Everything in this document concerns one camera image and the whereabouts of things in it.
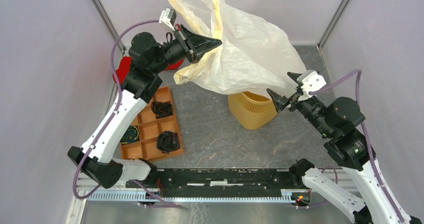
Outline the cream plastic trash bag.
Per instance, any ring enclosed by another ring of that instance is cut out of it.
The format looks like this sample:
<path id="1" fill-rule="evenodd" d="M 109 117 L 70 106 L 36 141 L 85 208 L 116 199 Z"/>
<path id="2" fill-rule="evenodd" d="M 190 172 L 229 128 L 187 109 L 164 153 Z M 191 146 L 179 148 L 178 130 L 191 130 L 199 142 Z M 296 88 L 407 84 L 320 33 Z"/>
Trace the cream plastic trash bag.
<path id="1" fill-rule="evenodd" d="M 196 34 L 221 40 L 197 64 L 179 69 L 178 85 L 193 82 L 224 95 L 249 91 L 267 95 L 272 89 L 291 95 L 297 84 L 288 72 L 306 67 L 285 31 L 265 19 L 246 13 L 226 0 L 168 0 Z"/>

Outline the yellow mesh trash bin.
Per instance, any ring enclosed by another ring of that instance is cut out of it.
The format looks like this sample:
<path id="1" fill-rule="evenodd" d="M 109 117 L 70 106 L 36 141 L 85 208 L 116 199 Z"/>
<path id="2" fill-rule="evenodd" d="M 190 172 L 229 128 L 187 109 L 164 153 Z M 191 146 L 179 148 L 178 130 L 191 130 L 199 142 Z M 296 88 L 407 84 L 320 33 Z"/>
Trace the yellow mesh trash bin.
<path id="1" fill-rule="evenodd" d="M 230 112 L 245 129 L 259 129 L 277 115 L 272 100 L 265 96 L 240 92 L 227 98 Z"/>

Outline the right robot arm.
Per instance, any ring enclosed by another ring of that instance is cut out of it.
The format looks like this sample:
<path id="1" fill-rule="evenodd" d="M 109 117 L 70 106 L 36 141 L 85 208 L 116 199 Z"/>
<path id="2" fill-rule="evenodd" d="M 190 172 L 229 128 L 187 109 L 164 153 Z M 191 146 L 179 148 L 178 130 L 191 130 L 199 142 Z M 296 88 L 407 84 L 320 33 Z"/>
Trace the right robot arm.
<path id="1" fill-rule="evenodd" d="M 420 223 L 399 204 L 387 184 L 371 146 L 360 110 L 359 96 L 339 97 L 326 106 L 317 94 L 328 91 L 351 76 L 361 80 L 355 69 L 332 84 L 327 84 L 316 71 L 303 74 L 290 72 L 297 83 L 290 97 L 268 90 L 277 111 L 298 111 L 322 136 L 328 155 L 351 178 L 359 195 L 354 195 L 329 180 L 306 159 L 290 167 L 289 182 L 295 188 L 306 186 L 338 208 L 352 223 Z"/>

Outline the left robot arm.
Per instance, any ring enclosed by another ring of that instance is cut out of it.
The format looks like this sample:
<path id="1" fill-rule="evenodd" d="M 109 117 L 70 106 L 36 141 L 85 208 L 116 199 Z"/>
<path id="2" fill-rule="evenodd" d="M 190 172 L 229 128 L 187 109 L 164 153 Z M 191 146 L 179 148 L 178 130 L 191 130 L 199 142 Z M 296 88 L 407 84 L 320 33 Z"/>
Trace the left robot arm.
<path id="1" fill-rule="evenodd" d="M 197 64 L 222 45 L 219 38 L 193 33 L 183 25 L 178 25 L 173 34 L 170 42 L 162 44 L 148 32 L 133 37 L 128 52 L 130 70 L 118 88 L 113 105 L 92 136 L 67 152 L 77 166 L 77 173 L 84 173 L 103 188 L 132 179 L 147 188 L 156 184 L 157 174 L 146 161 L 116 159 L 114 150 L 130 123 L 162 84 L 160 72 L 183 58 Z"/>

